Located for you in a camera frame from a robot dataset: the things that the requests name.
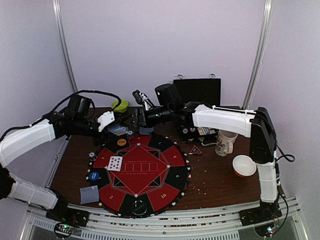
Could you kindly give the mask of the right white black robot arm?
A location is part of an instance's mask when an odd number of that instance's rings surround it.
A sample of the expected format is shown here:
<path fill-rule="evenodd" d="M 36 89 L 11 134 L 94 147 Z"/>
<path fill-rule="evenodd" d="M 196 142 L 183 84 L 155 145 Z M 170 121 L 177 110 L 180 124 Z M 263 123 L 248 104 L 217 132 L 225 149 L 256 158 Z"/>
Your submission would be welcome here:
<path fill-rule="evenodd" d="M 241 223 L 247 226 L 282 216 L 278 191 L 280 170 L 276 157 L 277 137 L 266 108 L 239 110 L 190 101 L 177 108 L 168 105 L 145 110 L 140 107 L 134 110 L 133 120 L 138 128 L 151 128 L 176 121 L 187 127 L 213 128 L 249 138 L 249 156 L 258 170 L 260 201 L 258 207 L 240 211 Z"/>

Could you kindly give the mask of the poker chip stack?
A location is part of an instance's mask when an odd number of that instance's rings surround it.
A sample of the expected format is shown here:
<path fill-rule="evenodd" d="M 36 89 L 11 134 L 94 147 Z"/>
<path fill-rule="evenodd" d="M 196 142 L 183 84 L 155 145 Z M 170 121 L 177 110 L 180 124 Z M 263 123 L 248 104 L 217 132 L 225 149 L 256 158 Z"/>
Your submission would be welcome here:
<path fill-rule="evenodd" d="M 89 157 L 90 161 L 96 161 L 97 160 L 97 153 L 96 152 L 90 152 L 88 154 L 88 157 Z"/>
<path fill-rule="evenodd" d="M 135 133 L 133 131 L 131 131 L 131 130 L 127 132 L 127 138 L 128 139 L 132 139 L 134 137 L 134 135 L 135 135 Z"/>

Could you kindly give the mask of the black red triangular token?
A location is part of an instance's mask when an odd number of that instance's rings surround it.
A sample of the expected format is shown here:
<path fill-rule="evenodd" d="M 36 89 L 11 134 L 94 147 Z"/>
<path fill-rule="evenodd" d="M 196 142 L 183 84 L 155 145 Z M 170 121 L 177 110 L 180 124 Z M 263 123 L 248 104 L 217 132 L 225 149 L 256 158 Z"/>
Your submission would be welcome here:
<path fill-rule="evenodd" d="M 194 145 L 188 153 L 188 155 L 200 155 L 200 156 L 202 154 L 203 152 L 196 145 Z"/>

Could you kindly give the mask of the dealt blue playing card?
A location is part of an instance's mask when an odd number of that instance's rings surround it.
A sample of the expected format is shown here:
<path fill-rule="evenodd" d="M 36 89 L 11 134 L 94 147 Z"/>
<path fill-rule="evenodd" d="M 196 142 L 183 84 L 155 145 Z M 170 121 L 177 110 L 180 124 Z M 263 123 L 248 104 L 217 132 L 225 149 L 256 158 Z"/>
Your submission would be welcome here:
<path fill-rule="evenodd" d="M 139 133 L 141 135 L 150 135 L 154 132 L 154 127 L 140 127 Z"/>

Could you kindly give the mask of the blue small blind button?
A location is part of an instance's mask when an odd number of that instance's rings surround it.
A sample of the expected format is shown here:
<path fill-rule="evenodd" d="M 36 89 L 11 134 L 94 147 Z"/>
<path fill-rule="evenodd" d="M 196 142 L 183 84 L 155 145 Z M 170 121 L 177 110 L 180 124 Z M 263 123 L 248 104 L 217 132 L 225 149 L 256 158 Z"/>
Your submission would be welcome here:
<path fill-rule="evenodd" d="M 92 182 L 97 181 L 100 178 L 100 174 L 97 171 L 93 171 L 89 174 L 88 179 Z"/>

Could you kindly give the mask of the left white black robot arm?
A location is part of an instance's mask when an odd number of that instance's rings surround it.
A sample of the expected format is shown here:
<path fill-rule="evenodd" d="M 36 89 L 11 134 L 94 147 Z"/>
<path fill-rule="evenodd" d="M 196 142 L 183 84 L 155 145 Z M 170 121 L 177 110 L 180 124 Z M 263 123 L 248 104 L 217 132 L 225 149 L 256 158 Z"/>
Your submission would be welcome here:
<path fill-rule="evenodd" d="M 13 127 L 0 138 L 0 197 L 38 205 L 50 218 L 75 226 L 75 214 L 65 197 L 56 190 L 21 179 L 7 169 L 23 154 L 64 136 L 91 137 L 95 145 L 106 142 L 107 126 L 115 121 L 114 112 L 110 110 L 97 118 L 88 117 L 89 109 L 94 105 L 91 99 L 76 94 L 68 100 L 62 110 L 53 109 L 34 123 Z"/>

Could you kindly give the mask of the orange big blind button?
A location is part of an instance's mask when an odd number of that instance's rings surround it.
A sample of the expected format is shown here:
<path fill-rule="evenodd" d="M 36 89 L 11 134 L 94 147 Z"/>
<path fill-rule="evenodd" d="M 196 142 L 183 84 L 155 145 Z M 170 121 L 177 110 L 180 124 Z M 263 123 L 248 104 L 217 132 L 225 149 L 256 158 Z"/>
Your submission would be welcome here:
<path fill-rule="evenodd" d="M 127 140 L 124 138 L 121 138 L 117 141 L 118 146 L 125 146 L 127 144 Z"/>

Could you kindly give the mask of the ten of diamonds card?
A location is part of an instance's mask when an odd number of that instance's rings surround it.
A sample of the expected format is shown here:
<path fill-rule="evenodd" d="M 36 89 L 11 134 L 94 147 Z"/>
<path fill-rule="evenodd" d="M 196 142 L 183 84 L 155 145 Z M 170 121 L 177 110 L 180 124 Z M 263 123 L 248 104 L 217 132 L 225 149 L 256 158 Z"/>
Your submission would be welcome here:
<path fill-rule="evenodd" d="M 122 168 L 123 157 L 122 156 L 111 156 L 107 165 L 108 171 L 120 172 Z"/>

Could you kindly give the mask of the blue deck of cards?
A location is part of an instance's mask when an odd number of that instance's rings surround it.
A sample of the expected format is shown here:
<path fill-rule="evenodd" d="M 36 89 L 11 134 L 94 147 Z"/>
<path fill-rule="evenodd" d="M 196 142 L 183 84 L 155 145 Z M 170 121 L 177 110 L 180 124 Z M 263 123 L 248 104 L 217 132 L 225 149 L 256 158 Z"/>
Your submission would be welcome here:
<path fill-rule="evenodd" d="M 108 127 L 108 131 L 113 133 L 114 135 L 120 136 L 126 134 L 128 132 L 128 128 L 126 126 L 115 124 Z"/>

